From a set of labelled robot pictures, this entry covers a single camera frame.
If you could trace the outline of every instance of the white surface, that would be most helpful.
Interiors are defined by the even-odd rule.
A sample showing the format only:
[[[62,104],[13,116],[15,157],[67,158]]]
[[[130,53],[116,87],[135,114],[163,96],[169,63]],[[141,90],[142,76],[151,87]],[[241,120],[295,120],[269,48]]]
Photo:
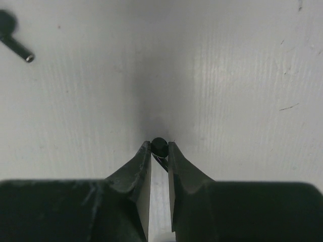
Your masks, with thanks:
[[[214,179],[323,191],[323,1],[0,8],[36,54],[25,64],[0,45],[0,178],[105,177],[162,136]],[[170,230],[167,174],[154,163],[150,241]]]

